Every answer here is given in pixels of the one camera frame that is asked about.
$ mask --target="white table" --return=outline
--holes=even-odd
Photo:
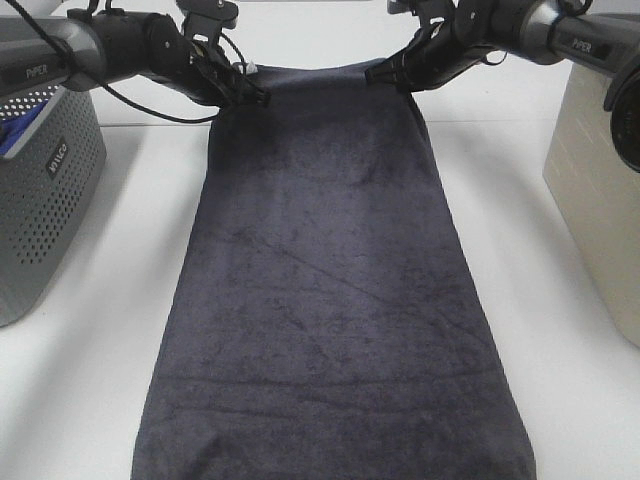
[[[180,17],[168,0],[116,3]],[[231,34],[247,58],[288,67],[387,56],[417,26],[378,0],[240,8]],[[569,68],[510,57],[416,99],[540,480],[632,480],[640,349],[615,329],[541,176]],[[144,79],[116,88],[169,113],[209,111]],[[109,155],[95,198],[36,308],[0,329],[3,480],[129,478],[197,208],[208,127],[94,100]]]

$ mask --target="beige box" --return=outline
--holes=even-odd
[[[610,83],[574,66],[544,176],[613,320],[640,346],[640,173],[613,147]]]

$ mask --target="blue object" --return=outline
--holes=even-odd
[[[40,114],[47,102],[43,102],[20,117],[9,118],[0,122],[0,155],[6,153],[20,139],[31,122]]]

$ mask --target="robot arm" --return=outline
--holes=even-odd
[[[590,0],[395,0],[420,19],[413,40],[366,72],[369,83],[431,90],[504,50],[541,65],[563,58],[608,77],[613,142],[640,171],[640,15],[585,15]]]
[[[235,4],[178,1],[186,15],[182,34],[168,15],[125,12],[110,3],[96,15],[94,5],[93,10],[70,10],[67,19],[38,20],[67,53],[65,59],[22,18],[0,17],[0,102],[36,86],[86,91],[134,75],[201,105],[268,101],[268,94],[234,68],[218,46],[222,29],[235,26]]]

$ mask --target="perforated metal basket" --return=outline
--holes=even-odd
[[[0,106],[0,119],[50,100],[0,156],[0,326],[36,303],[93,196],[106,151],[91,97],[64,88]]]

